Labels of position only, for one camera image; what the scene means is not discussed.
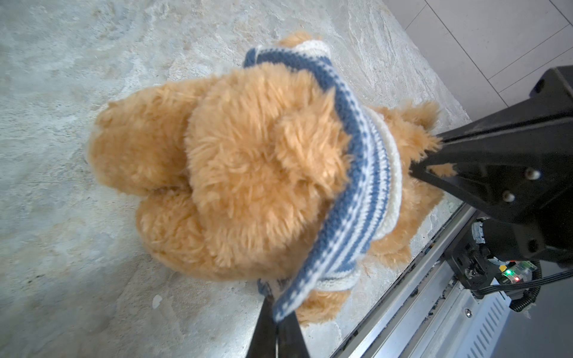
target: concrete floor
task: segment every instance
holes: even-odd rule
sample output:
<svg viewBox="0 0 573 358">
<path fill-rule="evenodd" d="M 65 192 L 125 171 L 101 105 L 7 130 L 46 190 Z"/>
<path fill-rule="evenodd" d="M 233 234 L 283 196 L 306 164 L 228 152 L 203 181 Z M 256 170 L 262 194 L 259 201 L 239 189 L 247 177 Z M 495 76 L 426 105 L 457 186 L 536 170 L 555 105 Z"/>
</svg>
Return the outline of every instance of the concrete floor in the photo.
<svg viewBox="0 0 573 358">
<path fill-rule="evenodd" d="M 299 29 L 324 37 L 365 103 L 437 100 L 437 132 L 468 121 L 380 1 L 0 2 L 0 356 L 244 354 L 256 285 L 194 280 L 151 260 L 137 198 L 95 183 L 84 147 L 108 100 L 228 71 Z M 413 252 L 457 205 L 440 204 Z M 339 318 L 305 330 L 314 357 L 336 349 L 399 274 L 365 265 Z"/>
</svg>

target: white tile floor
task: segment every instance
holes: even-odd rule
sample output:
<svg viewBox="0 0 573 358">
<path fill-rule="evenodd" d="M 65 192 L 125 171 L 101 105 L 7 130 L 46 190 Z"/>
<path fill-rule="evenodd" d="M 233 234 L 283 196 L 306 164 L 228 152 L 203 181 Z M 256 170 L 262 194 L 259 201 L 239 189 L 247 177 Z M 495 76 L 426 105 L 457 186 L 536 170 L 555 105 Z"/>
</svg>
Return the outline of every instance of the white tile floor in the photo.
<svg viewBox="0 0 573 358">
<path fill-rule="evenodd" d="M 383 0 L 473 120 L 573 65 L 573 0 Z"/>
</svg>

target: black cable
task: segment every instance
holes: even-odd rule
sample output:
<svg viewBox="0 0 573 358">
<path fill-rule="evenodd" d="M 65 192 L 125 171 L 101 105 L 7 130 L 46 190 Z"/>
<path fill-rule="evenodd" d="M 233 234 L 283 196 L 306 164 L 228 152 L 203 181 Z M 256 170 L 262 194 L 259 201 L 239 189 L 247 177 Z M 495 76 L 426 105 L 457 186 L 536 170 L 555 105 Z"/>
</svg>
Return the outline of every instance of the black cable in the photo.
<svg viewBox="0 0 573 358">
<path fill-rule="evenodd" d="M 544 277 L 540 280 L 532 280 L 530 282 L 523 282 L 520 284 L 492 285 L 492 286 L 488 286 L 488 287 L 485 287 L 485 288 L 482 288 L 479 290 L 472 290 L 472 293 L 474 294 L 474 296 L 476 296 L 476 298 L 483 298 L 483 296 L 490 294 L 490 293 L 494 293 L 494 292 L 516 291 L 516 290 L 529 289 L 529 288 L 534 288 L 534 287 L 552 284 L 553 282 L 565 280 L 566 278 L 570 278 L 570 277 L 573 277 L 573 270 L 563 271 L 563 272 L 556 273 L 556 274 L 551 275 L 551 276 Z"/>
<path fill-rule="evenodd" d="M 539 262 L 539 260 L 531 260 L 531 263 L 537 266 L 537 269 L 533 271 L 533 273 L 531 274 L 531 280 L 534 281 L 543 278 L 543 273 L 541 271 L 541 262 Z M 523 291 L 523 297 L 518 298 L 516 300 L 511 300 L 509 308 L 511 308 L 515 312 L 521 312 L 527 306 L 535 302 L 535 300 L 537 299 L 537 295 L 539 294 L 539 291 L 541 291 L 541 287 L 539 286 Z"/>
</svg>

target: plush toy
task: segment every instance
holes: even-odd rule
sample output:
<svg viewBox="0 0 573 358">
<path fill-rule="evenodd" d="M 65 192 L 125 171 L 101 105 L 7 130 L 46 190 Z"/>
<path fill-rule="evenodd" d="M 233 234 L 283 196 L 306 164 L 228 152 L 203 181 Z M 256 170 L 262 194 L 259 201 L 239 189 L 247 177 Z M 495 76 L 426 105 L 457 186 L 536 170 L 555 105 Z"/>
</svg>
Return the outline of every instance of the plush toy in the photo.
<svg viewBox="0 0 573 358">
<path fill-rule="evenodd" d="M 296 33 L 224 76 L 142 89 L 109 103 L 88 148 L 100 183 L 143 198 L 153 257 L 197 278 L 260 279 L 276 321 L 334 318 L 359 260 L 409 262 L 442 198 L 408 175 L 439 149 L 438 107 L 363 107 L 329 55 Z"/>
</svg>

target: tile grout line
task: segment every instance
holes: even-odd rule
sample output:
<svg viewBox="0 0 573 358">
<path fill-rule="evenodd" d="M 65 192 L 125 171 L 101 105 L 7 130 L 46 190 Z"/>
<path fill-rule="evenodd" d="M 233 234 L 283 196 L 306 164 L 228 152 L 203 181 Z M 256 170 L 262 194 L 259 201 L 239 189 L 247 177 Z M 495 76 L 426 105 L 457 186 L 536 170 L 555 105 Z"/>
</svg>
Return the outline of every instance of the tile grout line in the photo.
<svg viewBox="0 0 573 358">
<path fill-rule="evenodd" d="M 450 29 L 448 29 L 448 27 L 446 26 L 446 24 L 442 21 L 442 19 L 439 18 L 438 14 L 434 11 L 434 9 L 432 9 L 432 7 L 430 6 L 430 4 L 428 4 L 428 2 L 426 1 L 427 6 L 430 8 L 430 10 L 434 13 L 434 15 L 438 18 L 438 20 L 442 23 L 442 25 L 446 28 L 446 30 L 450 33 L 450 35 L 452 35 L 452 38 L 456 41 L 456 43 L 458 44 L 458 46 L 462 49 L 462 51 L 464 51 L 464 53 L 466 54 L 466 56 L 469 58 L 469 60 L 473 63 L 473 65 L 477 68 L 478 71 L 480 71 L 481 75 L 484 77 L 485 81 L 488 83 L 488 85 L 493 89 L 493 91 L 497 94 L 497 96 L 500 98 L 500 100 L 503 102 L 503 104 L 505 104 L 506 107 L 509 107 L 507 105 L 507 103 L 505 103 L 504 99 L 501 98 L 500 94 L 496 91 L 496 89 L 492 86 L 491 83 L 489 83 L 489 80 L 487 77 L 485 77 L 484 73 L 481 71 L 481 69 L 476 65 L 476 63 L 473 61 L 473 58 L 471 58 L 471 56 L 467 53 L 467 51 L 464 49 L 464 47 L 461 45 L 461 43 L 458 41 L 458 39 L 456 39 L 456 37 L 454 36 L 454 34 L 450 31 Z"/>
<path fill-rule="evenodd" d="M 569 19 L 568 19 L 565 15 L 563 15 L 563 13 L 561 12 L 561 10 L 559 10 L 559 8 L 558 8 L 557 6 L 555 6 L 555 4 L 553 3 L 553 1 L 552 1 L 552 0 L 549 0 L 549 2 L 551 2 L 551 5 L 553 5 L 553 6 L 555 7 L 555 10 L 557 10 L 557 11 L 561 14 L 561 16 L 563 16 L 563 18 L 565 18 L 565 20 L 567 20 L 567 22 L 569 23 L 569 25 L 573 26 L 573 23 L 571 23 L 571 21 L 569 21 Z"/>
<path fill-rule="evenodd" d="M 524 53 L 523 55 L 521 55 L 518 59 L 516 59 L 514 62 L 510 63 L 509 65 L 507 65 L 506 67 L 503 67 L 502 69 L 499 70 L 499 72 L 497 72 L 496 74 L 494 74 L 492 77 L 488 78 L 488 81 L 491 80 L 492 78 L 494 78 L 496 75 L 498 75 L 501 71 L 503 71 L 504 69 L 506 69 L 507 67 L 513 65 L 514 63 L 518 62 L 523 56 L 525 56 L 526 54 L 528 54 L 529 52 L 535 50 L 537 47 L 541 46 L 541 44 L 543 44 L 544 42 L 546 42 L 548 39 L 552 38 L 553 36 L 557 35 L 558 33 L 560 33 L 561 31 L 563 31 L 564 28 L 560 29 L 559 31 L 557 31 L 556 33 L 554 33 L 553 35 L 549 36 L 548 38 L 546 38 L 545 40 L 543 40 L 543 42 L 541 42 L 539 45 L 535 46 L 534 48 L 532 48 L 531 50 L 527 51 L 526 53 Z"/>
<path fill-rule="evenodd" d="M 502 89 L 501 91 L 499 91 L 498 93 L 501 93 L 503 91 L 505 91 L 506 89 L 508 89 L 509 87 L 515 85 L 516 83 L 518 83 L 519 81 L 521 81 L 522 79 L 526 78 L 527 76 L 529 76 L 530 74 L 532 74 L 533 72 L 537 71 L 538 69 L 540 69 L 541 67 L 547 65 L 549 62 L 553 61 L 554 59 L 558 58 L 559 56 L 561 56 L 562 54 L 564 54 L 565 52 L 569 51 L 573 49 L 573 47 L 568 48 L 567 50 L 561 52 L 560 54 L 558 54 L 557 56 L 555 56 L 554 58 L 550 59 L 549 61 L 545 62 L 543 65 L 537 67 L 536 69 L 534 69 L 533 71 L 529 72 L 528 74 L 526 74 L 525 76 L 523 76 L 522 78 L 518 79 L 517 81 L 515 81 L 514 83 L 512 83 L 511 85 L 505 87 L 504 89 Z"/>
<path fill-rule="evenodd" d="M 426 4 L 424 5 L 424 7 L 422 8 L 422 10 L 425 9 L 426 6 L 428 6 L 428 3 L 426 3 Z M 412 19 L 412 21 L 410 21 L 410 23 L 408 24 L 408 26 L 406 26 L 406 28 L 404 29 L 404 31 L 406 31 L 406 30 L 408 29 L 408 27 L 410 27 L 410 25 L 412 25 L 412 22 L 414 22 L 414 20 L 416 20 L 416 18 L 418 17 L 418 15 L 420 15 L 420 13 L 422 12 L 422 10 L 420 10 L 419 13 L 417 13 L 416 16 L 414 16 L 414 18 Z"/>
</svg>

